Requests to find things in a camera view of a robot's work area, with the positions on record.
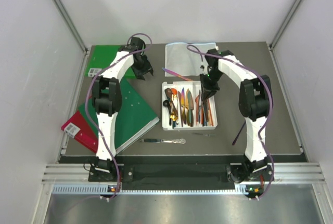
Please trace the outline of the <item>iridescent knife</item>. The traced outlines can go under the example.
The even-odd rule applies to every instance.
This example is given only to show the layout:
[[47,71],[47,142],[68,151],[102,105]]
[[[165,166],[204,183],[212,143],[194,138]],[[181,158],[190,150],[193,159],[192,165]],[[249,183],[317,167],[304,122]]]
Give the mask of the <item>iridescent knife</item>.
[[181,117],[182,117],[182,125],[186,124],[186,110],[185,110],[185,89],[182,89],[181,92]]
[[192,81],[191,79],[189,79],[189,78],[187,78],[187,77],[185,77],[185,76],[182,76],[182,75],[180,75],[180,74],[178,74],[178,73],[176,73],[176,72],[174,72],[174,71],[171,71],[171,70],[169,70],[169,69],[162,68],[162,70],[163,70],[165,73],[169,74],[169,75],[172,75],[172,76],[175,76],[175,77],[181,78],[181,79],[183,79],[183,80],[185,80],[185,81]]

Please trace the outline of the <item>white cutlery tray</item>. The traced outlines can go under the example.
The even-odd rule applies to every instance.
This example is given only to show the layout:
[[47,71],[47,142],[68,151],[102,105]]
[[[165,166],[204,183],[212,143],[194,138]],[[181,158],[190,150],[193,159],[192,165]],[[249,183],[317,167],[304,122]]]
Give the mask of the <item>white cutlery tray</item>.
[[199,81],[162,83],[164,130],[214,130],[217,127],[215,98],[203,100]]

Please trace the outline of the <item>brown wooden spoon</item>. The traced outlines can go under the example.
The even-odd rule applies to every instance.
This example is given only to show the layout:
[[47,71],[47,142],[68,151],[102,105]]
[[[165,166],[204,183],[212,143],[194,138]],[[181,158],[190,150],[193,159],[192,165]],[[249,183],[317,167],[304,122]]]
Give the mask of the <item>brown wooden spoon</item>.
[[171,92],[171,89],[170,88],[167,88],[164,90],[165,92],[165,95],[167,97],[167,100],[169,101],[170,103],[170,106],[171,106],[171,110],[172,110],[172,103],[171,103],[171,97],[172,97],[172,92]]

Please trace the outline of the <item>teal handled gold spoon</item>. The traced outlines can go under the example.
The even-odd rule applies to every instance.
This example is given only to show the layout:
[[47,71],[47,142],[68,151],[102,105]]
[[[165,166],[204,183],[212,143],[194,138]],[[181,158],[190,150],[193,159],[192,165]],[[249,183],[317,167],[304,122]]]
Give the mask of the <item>teal handled gold spoon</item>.
[[178,114],[175,114],[175,112],[173,112],[172,110],[171,110],[171,119],[172,119],[172,121],[173,122],[178,122]]

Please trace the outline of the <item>small dark dessert fork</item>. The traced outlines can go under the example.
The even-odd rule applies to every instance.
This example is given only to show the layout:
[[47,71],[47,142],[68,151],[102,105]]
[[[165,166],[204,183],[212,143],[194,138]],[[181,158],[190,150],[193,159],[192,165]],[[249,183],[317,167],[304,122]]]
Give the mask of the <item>small dark dessert fork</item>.
[[205,136],[205,137],[214,137],[215,134],[207,134],[207,133],[190,133],[192,135],[199,135],[199,136]]

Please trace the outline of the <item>purple plastic fork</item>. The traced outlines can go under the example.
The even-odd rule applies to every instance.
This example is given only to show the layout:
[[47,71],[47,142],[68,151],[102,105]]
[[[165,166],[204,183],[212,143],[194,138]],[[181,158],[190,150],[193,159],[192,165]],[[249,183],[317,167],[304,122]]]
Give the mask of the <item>purple plastic fork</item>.
[[237,133],[235,139],[234,139],[233,142],[232,142],[232,145],[233,145],[233,146],[236,144],[236,142],[237,142],[237,140],[238,140],[238,138],[239,138],[239,136],[240,136],[242,130],[243,130],[244,127],[245,127],[245,125],[246,125],[246,122],[244,121],[244,123],[242,124],[240,130],[238,131],[238,133]]

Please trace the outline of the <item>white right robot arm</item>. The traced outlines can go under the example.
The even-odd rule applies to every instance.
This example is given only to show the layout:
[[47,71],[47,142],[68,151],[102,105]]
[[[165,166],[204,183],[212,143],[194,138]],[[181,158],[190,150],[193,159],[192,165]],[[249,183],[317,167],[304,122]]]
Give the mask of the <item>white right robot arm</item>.
[[267,120],[273,108],[270,78],[244,66],[230,51],[218,52],[214,48],[208,50],[204,57],[208,67],[200,74],[202,101],[220,90],[218,81],[222,75],[228,76],[239,88],[238,107],[247,128],[245,157],[249,162],[242,172],[247,179],[255,180],[267,163],[263,144]]

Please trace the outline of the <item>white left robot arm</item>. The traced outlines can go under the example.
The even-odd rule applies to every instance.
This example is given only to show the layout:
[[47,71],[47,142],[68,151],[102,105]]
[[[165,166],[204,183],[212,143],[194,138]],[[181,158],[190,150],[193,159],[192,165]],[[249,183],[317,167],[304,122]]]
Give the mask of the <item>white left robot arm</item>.
[[99,140],[96,156],[100,160],[115,161],[115,125],[122,107],[120,82],[126,71],[131,69],[137,80],[145,80],[146,74],[153,75],[153,68],[145,55],[152,45],[147,34],[133,34],[125,45],[120,46],[114,60],[99,71],[92,80],[88,93],[98,119]]

